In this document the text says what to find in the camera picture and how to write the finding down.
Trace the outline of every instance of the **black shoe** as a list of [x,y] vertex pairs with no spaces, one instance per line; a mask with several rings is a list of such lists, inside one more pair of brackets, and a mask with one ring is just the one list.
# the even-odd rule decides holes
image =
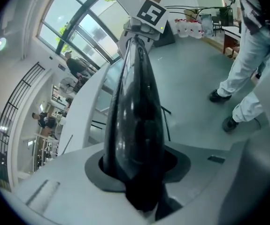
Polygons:
[[223,130],[225,132],[231,132],[237,127],[238,123],[235,122],[232,116],[227,117],[223,122]]
[[227,97],[222,97],[218,95],[217,89],[215,89],[213,92],[210,93],[209,95],[209,100],[213,103],[224,103],[228,100],[230,100],[232,96],[227,96]]

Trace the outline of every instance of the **desk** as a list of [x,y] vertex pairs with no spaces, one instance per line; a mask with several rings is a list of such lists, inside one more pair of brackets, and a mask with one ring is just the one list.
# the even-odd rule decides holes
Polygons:
[[66,116],[58,155],[82,149],[88,144],[93,113],[110,65],[104,65],[75,95]]
[[224,30],[224,54],[227,47],[234,48],[238,46],[238,42],[241,39],[241,34],[239,33],[239,27],[223,27]]

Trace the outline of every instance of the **railing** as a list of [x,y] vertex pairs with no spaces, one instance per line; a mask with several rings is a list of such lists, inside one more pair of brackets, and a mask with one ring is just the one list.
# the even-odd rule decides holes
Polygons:
[[0,117],[0,187],[10,191],[8,181],[8,140],[12,122],[30,87],[45,69],[37,62],[17,84]]

